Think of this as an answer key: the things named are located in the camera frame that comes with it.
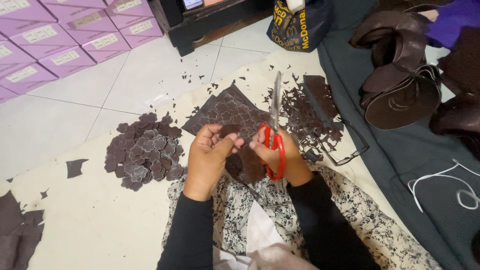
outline black long sleeve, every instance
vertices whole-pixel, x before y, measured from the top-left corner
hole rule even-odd
[[[288,193],[313,265],[321,270],[379,270],[366,246],[331,200],[320,174]],[[157,270],[213,269],[213,200],[199,202],[181,193]]]
[[[318,172],[298,187],[287,186],[305,239],[310,261],[321,270],[379,270],[368,248],[331,200],[332,192]]]
[[[213,269],[213,199],[180,194],[157,270]]]

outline scissors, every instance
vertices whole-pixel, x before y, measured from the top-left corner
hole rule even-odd
[[[282,96],[280,95],[282,73],[278,72],[276,76],[276,82],[274,90],[272,91],[272,104],[270,104],[270,120],[264,122],[259,129],[265,127],[265,146],[270,148],[270,131],[274,130],[273,141],[271,148],[277,150],[280,154],[280,160],[278,163],[278,170],[276,174],[272,171],[270,166],[262,160],[262,164],[266,165],[267,173],[270,179],[278,181],[282,179],[283,172],[285,171],[285,150],[283,149],[282,136],[278,133],[278,118],[280,116],[280,106],[282,105]]]

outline purple box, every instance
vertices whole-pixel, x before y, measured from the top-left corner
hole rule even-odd
[[[87,67],[96,65],[95,61],[80,46],[47,56],[38,62],[59,78],[65,78]]]
[[[82,48],[98,63],[130,50],[118,31],[83,44]]]
[[[103,0],[40,0],[40,2],[62,23],[80,19],[107,7]]]
[[[23,95],[37,87],[46,85],[55,80],[58,80],[58,78],[50,73],[50,71],[37,63],[33,63],[0,79],[0,86],[3,86],[16,94]]]
[[[36,60],[8,40],[0,41],[0,78],[29,66]]]
[[[119,0],[107,9],[108,16],[118,29],[134,25],[148,17],[153,17],[147,0]]]
[[[7,37],[57,20],[36,0],[4,0],[0,5],[0,32]]]
[[[18,97],[18,95],[0,86],[0,103],[4,103],[7,100],[12,99],[14,97]]]
[[[132,49],[163,36],[154,17],[120,29],[120,33]]]
[[[94,12],[73,22],[59,24],[78,44],[85,44],[105,34],[117,31],[117,28],[103,10]]]
[[[49,24],[10,37],[35,59],[77,46],[78,43],[59,24]]]

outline white tile floor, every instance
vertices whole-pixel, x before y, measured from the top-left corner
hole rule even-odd
[[[227,31],[184,57],[158,38],[0,104],[0,180],[281,49],[266,35],[271,19]]]

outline white string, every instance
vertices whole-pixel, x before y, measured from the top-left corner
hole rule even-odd
[[[453,169],[455,169],[456,167],[460,166],[462,168],[464,168],[465,170],[477,175],[477,176],[480,176],[480,174],[468,169],[467,167],[463,166],[462,164],[460,164],[456,159],[453,159],[453,161],[455,162],[455,166],[453,166],[452,168],[450,169],[447,169],[445,171],[441,171],[441,172],[438,172],[438,173],[434,173],[434,174],[429,174],[429,175],[425,175],[425,176],[422,176],[420,177],[419,179],[417,180],[410,180],[408,183],[407,183],[407,186],[408,186],[408,189],[410,190],[410,192],[412,193],[413,195],[413,198],[415,200],[415,203],[417,204],[417,207],[420,209],[420,211],[423,213],[423,209],[422,207],[420,206],[420,202],[418,201],[417,199],[417,195],[415,194],[415,187],[417,185],[417,183],[420,181],[420,180],[424,180],[424,179],[427,179],[427,178],[430,178],[430,177],[434,177],[434,176],[441,176],[441,177],[448,177],[448,178],[452,178],[452,179],[455,179],[455,180],[459,180],[460,182],[464,183],[465,185],[467,185],[468,190],[465,190],[465,189],[460,189],[460,190],[457,190],[456,192],[456,199],[458,201],[458,203],[463,207],[463,208],[466,208],[466,209],[469,209],[469,210],[475,210],[479,207],[479,202],[480,202],[480,198],[477,197],[477,195],[475,194],[475,192],[473,191],[472,187],[465,181],[463,181],[462,179],[460,178],[457,178],[457,177],[454,177],[454,176],[451,176],[451,175],[445,175],[444,173],[445,172],[448,172],[448,171],[451,171]],[[467,206],[465,204],[463,204],[462,202],[462,199],[460,198],[460,194],[463,193],[467,196],[469,196],[470,198],[472,198],[473,200],[475,200],[475,206]]]

